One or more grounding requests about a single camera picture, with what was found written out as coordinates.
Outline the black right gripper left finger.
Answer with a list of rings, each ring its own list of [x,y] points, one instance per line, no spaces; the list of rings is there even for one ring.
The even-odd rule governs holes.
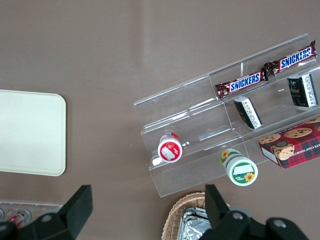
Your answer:
[[[91,185],[82,185],[57,213],[47,213],[17,228],[13,222],[0,224],[2,240],[75,240],[93,211]]]

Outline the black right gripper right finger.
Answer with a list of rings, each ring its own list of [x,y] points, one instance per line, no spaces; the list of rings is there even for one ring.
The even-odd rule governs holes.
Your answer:
[[[201,240],[307,240],[291,220],[271,217],[259,223],[240,210],[230,210],[214,184],[205,186],[205,210],[211,229]]]

